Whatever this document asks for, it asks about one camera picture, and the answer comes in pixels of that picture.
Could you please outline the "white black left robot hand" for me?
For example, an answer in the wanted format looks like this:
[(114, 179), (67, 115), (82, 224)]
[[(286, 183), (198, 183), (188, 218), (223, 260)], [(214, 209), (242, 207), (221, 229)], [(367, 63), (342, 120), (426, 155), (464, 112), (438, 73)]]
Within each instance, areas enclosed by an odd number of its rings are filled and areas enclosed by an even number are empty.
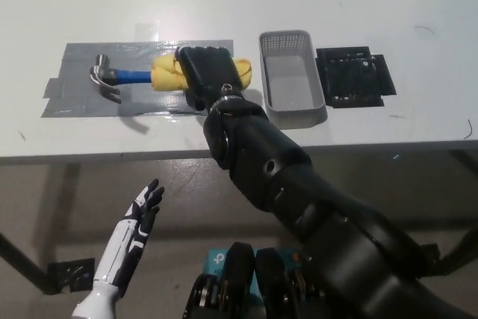
[(142, 189), (117, 223), (99, 262), (94, 280), (118, 288), (121, 297), (141, 259), (163, 193), (158, 179)]

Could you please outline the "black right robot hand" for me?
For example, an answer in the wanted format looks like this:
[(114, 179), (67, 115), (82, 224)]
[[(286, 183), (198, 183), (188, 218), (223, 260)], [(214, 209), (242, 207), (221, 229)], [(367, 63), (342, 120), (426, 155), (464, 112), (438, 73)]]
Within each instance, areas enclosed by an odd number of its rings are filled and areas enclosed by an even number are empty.
[(227, 49), (182, 47), (175, 57), (187, 81), (185, 95), (190, 107), (209, 111), (224, 96), (243, 98), (240, 76)]

